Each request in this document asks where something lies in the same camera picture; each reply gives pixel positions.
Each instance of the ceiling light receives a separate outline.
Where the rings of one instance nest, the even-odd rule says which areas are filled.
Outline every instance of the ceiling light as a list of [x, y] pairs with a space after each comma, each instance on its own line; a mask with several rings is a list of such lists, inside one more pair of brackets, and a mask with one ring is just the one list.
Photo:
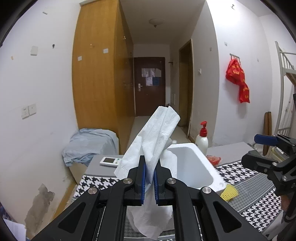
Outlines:
[[164, 20], [163, 19], [160, 19], [160, 18], [151, 18], [149, 20], [149, 23], [152, 24], [155, 28], [158, 26], [158, 25], [161, 25], [163, 24]]

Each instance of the blue gripper pad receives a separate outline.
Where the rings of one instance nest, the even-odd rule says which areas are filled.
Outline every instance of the blue gripper pad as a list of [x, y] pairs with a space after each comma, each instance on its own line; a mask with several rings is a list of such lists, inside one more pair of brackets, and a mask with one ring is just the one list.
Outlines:
[[146, 163], [143, 166], [142, 183], [141, 183], [141, 204], [144, 204], [146, 185]]
[[158, 183], [157, 183], [156, 170], [154, 170], [153, 182], [154, 182], [154, 196], [155, 196], [155, 201], [156, 201], [156, 204], [158, 204], [159, 196], [158, 196]]
[[260, 134], [255, 135], [254, 141], [257, 144], [267, 145], [267, 146], [276, 146], [278, 144], [278, 140], [276, 137], [260, 135]]

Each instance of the yellow scrubber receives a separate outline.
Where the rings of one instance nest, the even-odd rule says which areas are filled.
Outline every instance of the yellow scrubber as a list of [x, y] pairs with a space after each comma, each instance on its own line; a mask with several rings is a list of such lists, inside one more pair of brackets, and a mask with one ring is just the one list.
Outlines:
[[224, 192], [221, 194], [221, 197], [228, 202], [231, 198], [238, 196], [238, 194], [239, 192], [233, 185], [227, 184]]

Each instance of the white tissue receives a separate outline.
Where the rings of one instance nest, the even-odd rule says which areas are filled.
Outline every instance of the white tissue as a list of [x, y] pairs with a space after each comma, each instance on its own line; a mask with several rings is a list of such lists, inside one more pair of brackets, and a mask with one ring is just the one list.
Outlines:
[[159, 207], [155, 203], [153, 174], [158, 159], [161, 166], [169, 168], [173, 177], [177, 177], [177, 156], [164, 150], [166, 143], [178, 124], [180, 117], [171, 107], [159, 106], [143, 129], [126, 151], [114, 174], [124, 179], [131, 168], [137, 167], [140, 155], [146, 161], [146, 187], [144, 205], [128, 207], [127, 215], [132, 226], [145, 236], [157, 239], [172, 218], [172, 207]]

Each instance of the white bottle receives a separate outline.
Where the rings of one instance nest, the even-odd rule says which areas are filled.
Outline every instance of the white bottle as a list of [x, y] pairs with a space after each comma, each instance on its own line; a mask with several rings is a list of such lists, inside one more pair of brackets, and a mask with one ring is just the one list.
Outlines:
[[206, 155], [207, 154], [207, 149], [209, 147], [209, 142], [207, 140], [207, 122], [203, 121], [200, 123], [203, 128], [200, 130], [200, 134], [196, 137], [195, 144], [197, 147], [201, 150], [201, 152]]

